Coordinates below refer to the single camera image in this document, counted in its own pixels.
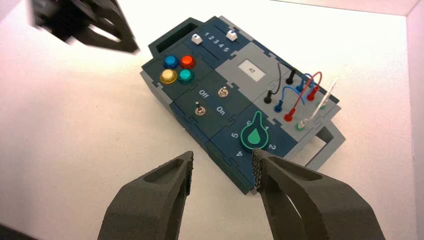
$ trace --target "dark blue panel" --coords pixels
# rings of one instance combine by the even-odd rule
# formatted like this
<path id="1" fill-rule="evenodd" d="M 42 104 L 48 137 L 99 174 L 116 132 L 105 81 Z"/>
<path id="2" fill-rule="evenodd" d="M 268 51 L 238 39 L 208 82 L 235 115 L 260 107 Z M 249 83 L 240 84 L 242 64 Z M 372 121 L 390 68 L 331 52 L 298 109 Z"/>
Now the dark blue panel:
<path id="1" fill-rule="evenodd" d="M 204 144 L 209 141 L 208 137 L 206 137 L 206 135 L 196 126 L 196 124 L 193 124 L 185 118 L 186 115 L 175 103 L 171 103 L 169 107 L 174 112 L 179 124 L 181 124 L 182 127 L 185 128 L 185 130 L 190 134 L 190 136 L 194 138 L 194 140 L 196 140 L 196 142 L 200 144 L 202 148 L 204 148 Z"/>
<path id="2" fill-rule="evenodd" d="M 158 86 L 158 83 L 160 83 L 160 76 L 162 74 L 162 71 L 165 70 L 164 59 L 166 56 L 173 55 L 176 56 L 178 59 L 181 59 L 184 55 L 193 55 L 192 51 L 184 45 L 184 43 L 181 43 L 179 45 L 174 46 L 174 48 L 169 48 L 160 55 L 155 58 L 155 61 L 152 61 L 149 65 L 144 67 L 144 71 L 153 79 L 153 84 L 155 86 Z M 163 84 L 163 91 L 168 95 L 168 97 L 171 100 L 175 100 L 179 96 L 181 96 L 184 92 L 188 90 L 194 89 L 198 82 L 208 73 L 213 71 L 211 67 L 209 67 L 208 64 L 206 64 L 200 57 L 196 57 L 196 65 L 192 69 L 194 73 L 194 80 L 190 84 L 181 84 L 178 80 L 176 80 L 174 83 L 171 84 Z M 175 71 L 179 73 L 182 70 L 181 67 L 177 67 Z"/>
<path id="3" fill-rule="evenodd" d="M 231 59 L 231 53 L 246 46 L 250 41 L 243 35 L 238 34 L 235 41 L 226 37 L 228 25 L 219 18 L 213 18 L 202 27 L 199 27 L 197 34 L 203 39 L 199 45 L 194 44 L 190 39 L 184 41 L 185 45 L 194 53 L 202 56 L 203 60 L 213 69 Z"/>
<path id="4" fill-rule="evenodd" d="M 249 105 L 240 115 L 232 117 L 232 120 L 235 120 L 233 125 L 224 127 L 211 139 L 211 142 L 225 155 L 227 162 L 233 159 L 238 164 L 238 169 L 249 180 L 252 187 L 255 183 L 251 164 L 252 154 L 242 147 L 240 133 L 248 121 L 253 119 L 256 111 L 260 111 L 258 107 L 254 104 Z M 280 127 L 281 124 L 272 125 L 263 112 L 262 121 L 264 127 L 268 127 L 269 135 L 269 142 L 264 150 L 277 156 L 285 156 L 297 142 Z"/>
<path id="5" fill-rule="evenodd" d="M 220 97 L 218 91 L 226 87 L 229 94 L 226 97 Z M 247 99 L 239 90 L 239 87 L 233 84 L 227 85 L 227 80 L 218 72 L 211 71 L 206 75 L 199 86 L 195 89 L 197 93 L 204 91 L 208 94 L 204 100 L 211 107 L 212 111 L 220 109 L 221 117 L 229 119 L 233 115 L 240 114 L 252 102 Z"/>

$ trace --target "red push button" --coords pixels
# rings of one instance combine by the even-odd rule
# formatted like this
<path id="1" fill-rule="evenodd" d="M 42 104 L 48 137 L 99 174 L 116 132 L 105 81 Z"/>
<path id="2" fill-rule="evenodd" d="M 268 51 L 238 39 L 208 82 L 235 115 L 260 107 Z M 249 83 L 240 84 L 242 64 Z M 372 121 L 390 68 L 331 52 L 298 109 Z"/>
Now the red push button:
<path id="1" fill-rule="evenodd" d="M 185 55 L 181 58 L 181 61 L 179 62 L 179 65 L 183 69 L 192 69 L 196 65 L 196 60 L 191 55 Z"/>

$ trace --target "blue push button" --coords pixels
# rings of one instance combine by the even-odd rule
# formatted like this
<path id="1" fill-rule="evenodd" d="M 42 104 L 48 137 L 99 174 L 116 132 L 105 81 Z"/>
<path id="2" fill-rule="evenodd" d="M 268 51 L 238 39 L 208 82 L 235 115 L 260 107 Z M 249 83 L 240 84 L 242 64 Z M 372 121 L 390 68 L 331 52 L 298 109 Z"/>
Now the blue push button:
<path id="1" fill-rule="evenodd" d="M 193 72 L 188 69 L 183 69 L 179 72 L 178 79 L 182 84 L 189 84 L 193 81 Z"/>
<path id="2" fill-rule="evenodd" d="M 163 66 L 166 69 L 176 69 L 179 65 L 178 59 L 176 56 L 167 56 L 165 57 L 165 60 L 163 61 Z"/>

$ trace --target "teal push button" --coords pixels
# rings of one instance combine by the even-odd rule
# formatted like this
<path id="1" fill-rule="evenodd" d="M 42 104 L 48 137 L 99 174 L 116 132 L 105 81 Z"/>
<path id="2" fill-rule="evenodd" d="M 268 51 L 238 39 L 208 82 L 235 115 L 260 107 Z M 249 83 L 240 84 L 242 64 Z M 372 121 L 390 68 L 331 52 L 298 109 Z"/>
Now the teal push button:
<path id="1" fill-rule="evenodd" d="M 249 152 L 253 149 L 263 149 L 267 146 L 270 136 L 264 125 L 262 125 L 261 111 L 255 112 L 251 124 L 241 130 L 240 139 L 243 148 Z"/>
<path id="2" fill-rule="evenodd" d="M 183 69 L 179 72 L 178 80 L 180 83 L 189 84 L 193 81 L 193 79 L 194 79 L 194 74 L 191 70 Z"/>

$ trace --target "white tabletop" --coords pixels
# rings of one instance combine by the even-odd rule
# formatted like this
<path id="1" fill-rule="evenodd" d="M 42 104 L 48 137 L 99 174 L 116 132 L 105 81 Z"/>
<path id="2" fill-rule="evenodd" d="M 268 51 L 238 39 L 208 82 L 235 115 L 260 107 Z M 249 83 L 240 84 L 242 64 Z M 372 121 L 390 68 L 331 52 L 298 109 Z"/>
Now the white tabletop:
<path id="1" fill-rule="evenodd" d="M 303 72 L 338 79 L 345 143 L 320 172 L 350 184 L 388 240 L 417 239 L 406 20 L 277 1 L 133 1 L 120 6 L 136 55 L 66 45 L 0 22 L 0 223 L 42 240 L 96 239 L 124 184 L 194 151 L 180 239 L 272 239 L 257 195 L 243 195 L 139 75 L 147 45 L 193 17 L 223 15 Z"/>

